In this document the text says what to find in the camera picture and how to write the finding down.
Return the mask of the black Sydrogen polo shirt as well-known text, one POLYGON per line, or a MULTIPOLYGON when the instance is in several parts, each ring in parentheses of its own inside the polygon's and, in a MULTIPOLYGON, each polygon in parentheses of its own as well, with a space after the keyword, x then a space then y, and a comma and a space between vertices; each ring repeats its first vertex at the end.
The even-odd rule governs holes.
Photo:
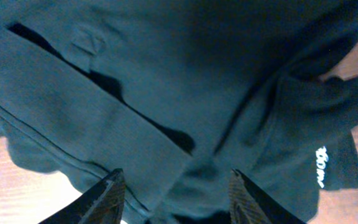
POLYGON ((307 222, 358 188, 358 0, 0 0, 0 136, 128 223, 229 223, 239 171, 307 222))

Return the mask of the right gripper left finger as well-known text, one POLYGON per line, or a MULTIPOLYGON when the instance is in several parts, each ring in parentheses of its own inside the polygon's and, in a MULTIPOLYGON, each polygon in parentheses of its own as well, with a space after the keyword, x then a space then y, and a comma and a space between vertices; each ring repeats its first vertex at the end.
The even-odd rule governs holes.
POLYGON ((120 224, 126 184, 122 169, 115 169, 63 209, 40 224, 120 224))

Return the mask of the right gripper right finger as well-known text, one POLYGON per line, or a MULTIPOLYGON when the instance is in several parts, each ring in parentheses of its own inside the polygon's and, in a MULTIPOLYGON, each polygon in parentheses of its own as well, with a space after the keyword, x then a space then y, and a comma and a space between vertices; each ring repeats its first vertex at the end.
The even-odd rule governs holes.
POLYGON ((229 181, 232 224, 305 224, 237 169, 229 181))

